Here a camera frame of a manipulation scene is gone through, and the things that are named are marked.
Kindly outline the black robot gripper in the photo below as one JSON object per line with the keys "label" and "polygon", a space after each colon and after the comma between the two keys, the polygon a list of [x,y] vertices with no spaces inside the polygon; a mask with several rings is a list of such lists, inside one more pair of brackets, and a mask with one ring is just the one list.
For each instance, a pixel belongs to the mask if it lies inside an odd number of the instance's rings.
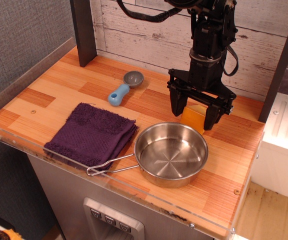
{"label": "black robot gripper", "polygon": [[170,69],[167,87],[172,113],[176,117],[181,115],[188,98],[208,106],[204,120],[205,131],[211,130],[223,114],[231,114],[236,94],[222,83],[223,72],[220,58],[206,61],[191,59],[188,71]]}

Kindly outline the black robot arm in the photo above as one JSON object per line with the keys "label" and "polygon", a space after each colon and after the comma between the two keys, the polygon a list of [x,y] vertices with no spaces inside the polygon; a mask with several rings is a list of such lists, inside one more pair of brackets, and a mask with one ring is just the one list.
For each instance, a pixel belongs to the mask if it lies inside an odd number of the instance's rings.
{"label": "black robot arm", "polygon": [[221,81],[223,75],[236,74],[238,66],[228,73],[224,66],[227,53],[236,58],[231,43],[236,40],[234,24],[236,1],[171,0],[178,8],[187,8],[191,17],[193,45],[189,52],[188,71],[170,69],[167,87],[175,116],[183,113],[188,98],[207,106],[204,130],[211,130],[220,118],[232,112],[236,94]]}

